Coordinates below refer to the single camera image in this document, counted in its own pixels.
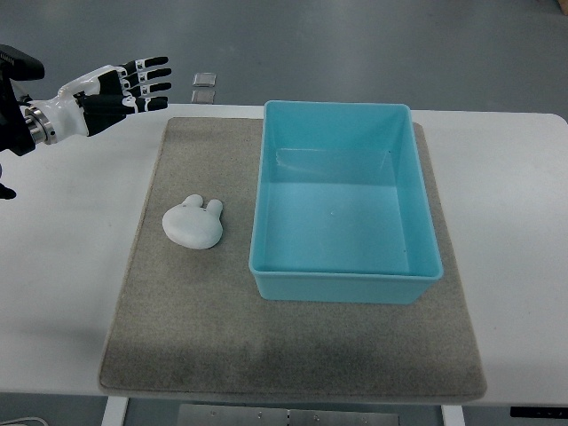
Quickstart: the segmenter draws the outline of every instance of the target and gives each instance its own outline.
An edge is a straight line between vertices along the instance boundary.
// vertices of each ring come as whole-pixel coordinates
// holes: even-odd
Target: gray floor
[[[165,55],[175,103],[190,101],[193,74],[212,72],[216,104],[388,102],[568,119],[568,17],[556,0],[0,0],[0,43],[44,63],[45,79],[26,84],[35,99],[97,67]],[[12,396],[1,397],[0,421]],[[30,409],[42,403],[29,397]],[[175,424],[177,404],[137,400],[127,424]],[[469,423],[507,412],[469,410]]]

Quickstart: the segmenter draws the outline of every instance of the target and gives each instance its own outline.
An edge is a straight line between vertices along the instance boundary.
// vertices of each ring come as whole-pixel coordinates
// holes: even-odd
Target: robotic hand
[[[168,58],[158,57],[107,65],[64,85],[53,99],[22,97],[18,102],[10,80],[41,79],[43,65],[0,45],[0,151],[7,148],[17,155],[27,154],[42,142],[50,145],[72,135],[93,136],[128,114],[166,108],[168,98],[151,94],[171,84],[150,81],[171,74],[169,68],[159,67],[167,62]],[[27,107],[24,115],[20,105]],[[13,190],[0,184],[0,199],[14,196]]]

